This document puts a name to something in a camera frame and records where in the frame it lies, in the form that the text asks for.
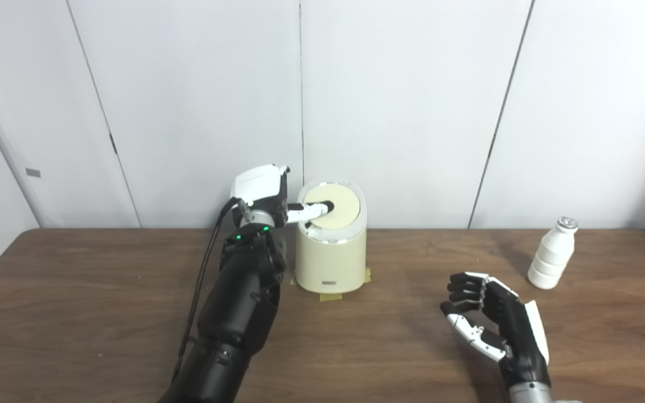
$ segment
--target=white plastic bottle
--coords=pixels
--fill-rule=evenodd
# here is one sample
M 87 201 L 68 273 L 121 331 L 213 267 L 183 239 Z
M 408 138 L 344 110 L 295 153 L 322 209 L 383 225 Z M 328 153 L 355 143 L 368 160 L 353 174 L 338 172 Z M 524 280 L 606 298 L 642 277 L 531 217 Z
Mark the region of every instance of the white plastic bottle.
M 574 233 L 578 229 L 575 219 L 560 217 L 544 235 L 527 274 L 533 285 L 543 290 L 556 287 L 574 253 Z

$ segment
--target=brown table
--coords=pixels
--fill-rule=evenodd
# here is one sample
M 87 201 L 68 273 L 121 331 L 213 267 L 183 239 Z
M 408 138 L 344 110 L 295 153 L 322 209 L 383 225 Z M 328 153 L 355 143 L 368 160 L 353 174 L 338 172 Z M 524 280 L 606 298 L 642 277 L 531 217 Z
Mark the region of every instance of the brown table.
M 555 398 L 645 401 L 645 231 L 582 230 L 551 291 L 524 276 L 543 233 L 370 231 L 372 282 L 361 290 L 320 303 L 286 279 L 238 402 L 506 401 L 496 365 L 453 334 L 437 308 L 448 276 L 464 270 L 492 273 L 537 300 Z M 157 401 L 207 237 L 172 229 L 21 235 L 0 258 L 0 401 Z

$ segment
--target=yellow tape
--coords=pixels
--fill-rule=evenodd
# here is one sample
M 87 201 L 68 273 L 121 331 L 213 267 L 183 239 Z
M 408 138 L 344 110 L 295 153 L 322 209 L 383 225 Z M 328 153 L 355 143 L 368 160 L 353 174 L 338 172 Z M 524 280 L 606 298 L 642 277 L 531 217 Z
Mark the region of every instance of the yellow tape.
M 335 301 L 343 299 L 342 294 L 320 294 L 320 302 Z

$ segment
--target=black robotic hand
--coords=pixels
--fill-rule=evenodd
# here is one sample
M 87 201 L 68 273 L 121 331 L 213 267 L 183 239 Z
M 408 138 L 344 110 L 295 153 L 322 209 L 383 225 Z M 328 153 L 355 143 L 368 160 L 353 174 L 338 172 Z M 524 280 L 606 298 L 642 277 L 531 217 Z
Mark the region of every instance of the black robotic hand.
M 447 290 L 450 300 L 440 304 L 441 311 L 471 346 L 499 362 L 507 389 L 512 392 L 518 385 L 548 391 L 549 350 L 535 301 L 520 303 L 517 293 L 484 273 L 452 275 Z M 497 324 L 499 334 L 463 316 L 474 310 Z

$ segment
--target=robotic hand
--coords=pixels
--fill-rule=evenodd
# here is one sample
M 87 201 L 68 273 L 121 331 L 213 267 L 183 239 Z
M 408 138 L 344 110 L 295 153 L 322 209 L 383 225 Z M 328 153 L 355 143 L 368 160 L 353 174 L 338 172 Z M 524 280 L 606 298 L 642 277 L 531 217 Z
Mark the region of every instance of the robotic hand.
M 474 349 L 499 363 L 512 403 L 551 403 L 549 349 L 536 302 L 520 303 L 517 293 L 484 273 L 452 275 L 447 290 L 441 311 Z M 474 310 L 497 324 L 499 334 L 463 316 Z
M 159 403 L 231 403 L 248 364 L 264 346 L 277 313 L 287 267 L 285 239 L 277 232 L 289 222 L 327 214 L 329 201 L 287 203 L 287 166 L 259 166 L 238 176 L 205 252 L 195 286 L 174 380 Z M 198 316 L 197 337 L 189 337 L 200 285 L 223 218 L 233 212 L 237 230 L 223 243 L 220 275 Z M 193 343 L 187 359 L 184 353 Z

